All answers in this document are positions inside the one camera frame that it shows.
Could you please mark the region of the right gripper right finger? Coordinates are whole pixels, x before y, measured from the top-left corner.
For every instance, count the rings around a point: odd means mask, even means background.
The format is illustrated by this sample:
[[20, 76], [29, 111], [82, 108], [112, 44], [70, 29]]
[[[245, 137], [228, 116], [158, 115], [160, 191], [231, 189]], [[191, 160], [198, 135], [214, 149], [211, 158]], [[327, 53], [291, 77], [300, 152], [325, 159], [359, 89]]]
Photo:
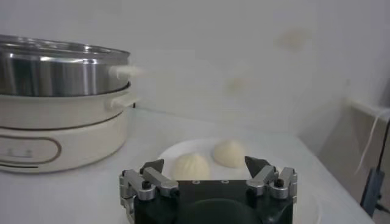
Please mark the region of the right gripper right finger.
[[251, 179], [246, 181], [247, 187], [256, 197], [268, 194], [276, 200], [297, 202], [297, 172], [290, 167], [284, 167], [281, 172], [265, 159], [251, 156], [244, 157]]

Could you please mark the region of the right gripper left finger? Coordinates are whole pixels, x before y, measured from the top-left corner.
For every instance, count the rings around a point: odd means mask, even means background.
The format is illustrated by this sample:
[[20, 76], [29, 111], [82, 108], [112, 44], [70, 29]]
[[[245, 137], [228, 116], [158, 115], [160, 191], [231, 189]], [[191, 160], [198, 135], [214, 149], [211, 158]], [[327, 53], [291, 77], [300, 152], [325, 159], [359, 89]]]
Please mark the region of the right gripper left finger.
[[119, 175], [120, 204], [126, 210], [129, 223], [135, 223], [135, 200], [152, 201], [157, 196], [175, 198], [179, 183], [162, 175], [164, 160], [146, 162], [137, 172], [123, 170]]

